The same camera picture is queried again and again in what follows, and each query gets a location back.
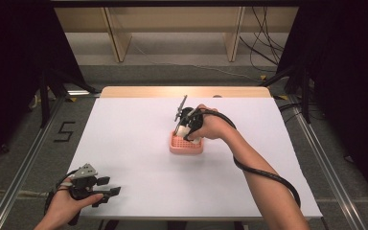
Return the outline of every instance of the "gray floor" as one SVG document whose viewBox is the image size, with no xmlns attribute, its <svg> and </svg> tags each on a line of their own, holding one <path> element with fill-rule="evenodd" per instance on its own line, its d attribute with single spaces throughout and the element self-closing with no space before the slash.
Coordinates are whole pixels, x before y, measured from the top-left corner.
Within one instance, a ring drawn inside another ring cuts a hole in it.
<svg viewBox="0 0 368 230">
<path fill-rule="evenodd" d="M 253 41 L 249 40 L 250 34 L 242 36 L 247 41 Z M 257 85 L 261 76 L 272 75 L 270 72 L 251 67 L 249 52 L 241 44 L 237 60 L 228 62 L 219 34 L 135 34 L 124 63 L 113 61 L 106 34 L 68 34 L 68 37 L 87 82 L 97 88 L 107 85 L 137 84 Z M 278 39 L 279 43 L 284 43 L 287 39 L 286 34 L 275 34 L 273 37 Z M 264 53 L 270 54 L 269 50 L 264 50 Z M 275 70 L 275 66 L 263 58 L 252 56 L 252 59 L 256 66 Z M 279 80 L 273 84 L 270 87 L 272 95 L 285 95 L 283 86 L 286 81 L 287 79 Z M 75 102 L 62 103 L 2 229 L 33 229 L 42 218 L 45 200 L 42 193 L 48 192 L 54 183 L 67 173 L 94 102 L 93 97 L 81 97 Z M 276 102 L 279 106 L 290 103 L 288 100 Z M 25 114 L 23 121 L 7 143 L 10 151 L 0 153 L 0 200 L 34 143 L 39 132 L 40 114 L 39 106 Z M 295 115 L 293 109 L 283 112 L 301 169 L 324 215 L 323 219 L 311 219 L 310 227 L 351 229 L 313 153 L 306 133 L 301 128 L 299 116 Z M 366 181 L 355 164 L 343 158 L 346 153 L 343 146 L 315 105 L 310 106 L 310 119 L 311 127 L 332 162 L 341 184 L 368 229 Z M 58 133 L 63 122 L 75 122 L 65 127 L 66 130 L 73 131 L 73 134 L 69 142 L 55 142 L 64 139 L 64 134 Z M 81 218 L 77 226 L 66 229 L 98 229 L 99 225 L 98 219 Z M 164 221 L 123 221 L 118 229 L 163 229 L 165 226 Z M 256 220 L 249 223 L 249 229 L 266 229 L 266 226 L 262 221 Z"/>
</svg>

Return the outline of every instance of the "hand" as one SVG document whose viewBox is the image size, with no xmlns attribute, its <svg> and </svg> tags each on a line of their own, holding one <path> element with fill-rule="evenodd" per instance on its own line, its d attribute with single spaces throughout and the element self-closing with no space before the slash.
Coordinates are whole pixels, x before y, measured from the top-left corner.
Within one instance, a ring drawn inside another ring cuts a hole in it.
<svg viewBox="0 0 368 230">
<path fill-rule="evenodd" d="M 200 104 L 198 108 L 201 110 L 208 109 L 218 112 L 215 108 L 209 108 L 204 104 Z M 234 128 L 220 117 L 211 114 L 204 114 L 202 128 L 191 133 L 189 135 L 189 139 L 194 140 L 197 137 L 205 137 L 208 139 L 223 138 L 230 129 Z"/>
<path fill-rule="evenodd" d="M 103 194 L 95 194 L 82 200 L 75 200 L 70 196 L 67 187 L 60 186 L 53 197 L 47 214 L 34 230 L 58 229 L 67 224 L 82 208 L 100 201 L 103 197 Z"/>
</svg>

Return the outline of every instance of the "white tabletop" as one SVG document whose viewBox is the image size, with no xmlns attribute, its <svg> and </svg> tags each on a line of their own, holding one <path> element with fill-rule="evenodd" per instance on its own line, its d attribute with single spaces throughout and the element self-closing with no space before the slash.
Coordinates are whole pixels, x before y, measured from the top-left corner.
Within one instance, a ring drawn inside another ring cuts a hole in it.
<svg viewBox="0 0 368 230">
<path fill-rule="evenodd" d="M 262 215 L 221 140 L 199 155 L 169 151 L 182 98 L 102 98 L 92 109 L 70 171 L 90 163 L 119 195 L 82 216 L 101 219 L 231 219 Z M 271 98 L 188 98 L 229 117 L 245 139 L 298 191 L 306 218 L 320 218 L 276 103 Z"/>
</svg>

